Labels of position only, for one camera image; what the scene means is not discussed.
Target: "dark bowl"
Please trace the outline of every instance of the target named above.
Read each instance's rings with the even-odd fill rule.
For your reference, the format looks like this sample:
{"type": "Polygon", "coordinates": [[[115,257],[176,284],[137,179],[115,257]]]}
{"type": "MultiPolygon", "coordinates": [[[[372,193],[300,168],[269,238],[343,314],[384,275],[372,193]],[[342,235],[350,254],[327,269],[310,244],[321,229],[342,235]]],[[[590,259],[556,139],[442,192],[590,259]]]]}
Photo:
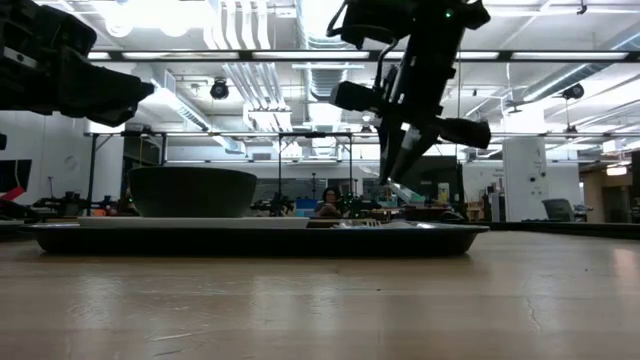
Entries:
{"type": "Polygon", "coordinates": [[[242,171],[195,167],[148,167],[129,171],[131,196],[146,217],[242,217],[256,188],[242,171]]]}

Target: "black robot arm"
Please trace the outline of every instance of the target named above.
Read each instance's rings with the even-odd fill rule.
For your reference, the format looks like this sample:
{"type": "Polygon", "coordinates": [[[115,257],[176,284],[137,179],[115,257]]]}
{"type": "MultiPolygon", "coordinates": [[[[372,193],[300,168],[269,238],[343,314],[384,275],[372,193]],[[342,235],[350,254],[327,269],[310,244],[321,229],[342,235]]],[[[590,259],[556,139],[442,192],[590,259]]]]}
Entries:
{"type": "Polygon", "coordinates": [[[96,39],[73,15],[31,0],[0,0],[0,110],[59,111],[111,127],[132,118],[154,87],[91,65],[96,39]]]}
{"type": "Polygon", "coordinates": [[[379,118],[380,182],[402,183],[407,170],[438,138],[486,148],[489,125],[464,119],[442,119],[440,100],[466,29],[478,29],[491,17],[482,1],[465,0],[346,0],[330,22],[327,36],[362,47],[365,38],[389,44],[380,53],[372,88],[342,82],[330,102],[351,111],[371,111],[379,118]],[[336,19],[346,8],[341,28],[336,19]],[[398,40],[409,36],[400,66],[384,79],[382,61],[398,40]],[[409,131],[401,129],[410,124],[409,131]]]}

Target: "white plate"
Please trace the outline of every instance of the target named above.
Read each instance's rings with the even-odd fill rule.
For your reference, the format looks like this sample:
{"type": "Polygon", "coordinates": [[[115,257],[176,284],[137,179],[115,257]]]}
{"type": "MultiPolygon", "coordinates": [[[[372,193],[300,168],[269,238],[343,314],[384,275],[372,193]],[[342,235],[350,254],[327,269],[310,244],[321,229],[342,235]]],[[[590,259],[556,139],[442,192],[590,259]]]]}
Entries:
{"type": "Polygon", "coordinates": [[[192,229],[304,229],[309,218],[245,217],[245,218],[145,218],[145,217],[79,217],[80,226],[104,228],[192,228],[192,229]]]}

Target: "wooden table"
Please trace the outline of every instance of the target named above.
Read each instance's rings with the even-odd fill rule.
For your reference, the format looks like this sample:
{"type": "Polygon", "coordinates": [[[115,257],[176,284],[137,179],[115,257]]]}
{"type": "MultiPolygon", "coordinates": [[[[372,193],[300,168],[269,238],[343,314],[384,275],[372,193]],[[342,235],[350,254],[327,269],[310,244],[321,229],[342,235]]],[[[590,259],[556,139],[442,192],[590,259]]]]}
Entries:
{"type": "Polygon", "coordinates": [[[448,259],[56,257],[5,242],[0,354],[639,359],[639,252],[509,232],[448,259]]]}

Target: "white pillar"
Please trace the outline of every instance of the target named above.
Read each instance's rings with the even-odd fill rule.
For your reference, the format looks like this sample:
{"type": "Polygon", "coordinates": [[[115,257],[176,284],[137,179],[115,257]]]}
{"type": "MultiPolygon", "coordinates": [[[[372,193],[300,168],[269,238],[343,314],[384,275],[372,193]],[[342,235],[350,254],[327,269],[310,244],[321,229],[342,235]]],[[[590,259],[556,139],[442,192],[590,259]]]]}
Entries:
{"type": "Polygon", "coordinates": [[[506,139],[504,151],[507,221],[546,219],[542,200],[549,197],[544,139],[506,139]]]}
{"type": "MultiPolygon", "coordinates": [[[[110,64],[107,66],[110,70],[118,71],[124,74],[132,74],[136,64],[110,64]]],[[[117,128],[111,128],[108,126],[100,125],[92,121],[87,121],[86,132],[94,133],[120,133],[124,130],[124,125],[117,128]]],[[[83,169],[84,176],[86,178],[86,186],[82,192],[82,196],[88,196],[89,185],[89,169],[91,161],[91,138],[88,138],[88,149],[85,157],[85,165],[83,169]]],[[[96,147],[99,146],[107,137],[101,136],[98,138],[96,147]]],[[[124,138],[112,137],[100,149],[96,152],[96,159],[94,165],[93,176],[93,196],[92,201],[100,201],[105,195],[110,195],[112,199],[119,199],[122,184],[122,158],[124,156],[124,138]]]]}
{"type": "MultiPolygon", "coordinates": [[[[507,132],[544,132],[544,112],[530,108],[504,119],[507,132]]],[[[542,137],[515,137],[503,142],[507,221],[547,219],[542,200],[549,197],[547,159],[542,137]]]]}

